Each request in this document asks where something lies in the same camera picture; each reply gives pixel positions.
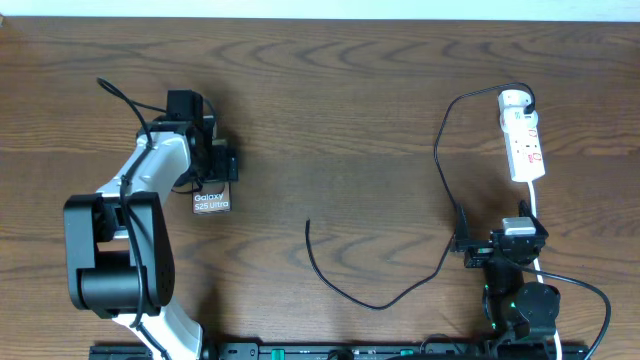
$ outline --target wooden tabletop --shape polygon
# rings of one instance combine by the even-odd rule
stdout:
[[[455,218],[433,141],[456,96],[524,81],[534,89],[551,234],[543,269],[587,281],[613,304],[597,359],[640,357],[640,25],[594,23],[6,18],[0,28],[0,357],[86,359],[133,335],[76,310],[62,207],[128,158],[139,128],[102,76],[143,103],[192,88],[238,147],[233,211],[164,208],[178,297],[218,338],[420,341],[491,330],[480,270],[452,254],[440,275],[383,312],[313,273],[304,246],[345,291],[382,304],[430,274]],[[497,93],[460,102],[441,162],[474,232],[528,199],[513,183]],[[145,111],[149,120],[153,113]],[[563,340],[591,344],[599,297],[562,294]]]

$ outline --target white wall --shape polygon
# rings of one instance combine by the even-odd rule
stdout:
[[[640,21],[640,0],[0,0],[5,16]]]

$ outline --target label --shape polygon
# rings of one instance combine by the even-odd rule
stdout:
[[[193,213],[206,214],[231,210],[231,184],[204,184],[200,192],[193,193]]]

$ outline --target power outlet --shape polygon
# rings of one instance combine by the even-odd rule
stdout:
[[[538,114],[525,114],[531,97],[524,91],[507,90],[498,97],[500,126],[504,131],[511,180],[529,182],[545,174],[538,136]]]

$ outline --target white cord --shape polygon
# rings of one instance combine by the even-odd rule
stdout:
[[[533,181],[528,181],[527,185],[529,185],[529,196],[531,198],[531,213],[534,217],[537,218],[538,210],[536,209],[536,192],[533,188]],[[542,271],[540,270],[540,262],[538,261],[538,258],[535,258],[533,260],[533,267],[537,271]],[[537,278],[539,283],[544,284],[542,275],[537,275]],[[553,342],[556,345],[556,360],[562,360],[562,344],[560,343],[560,334],[558,334],[558,330],[556,330],[556,333],[553,334]]]

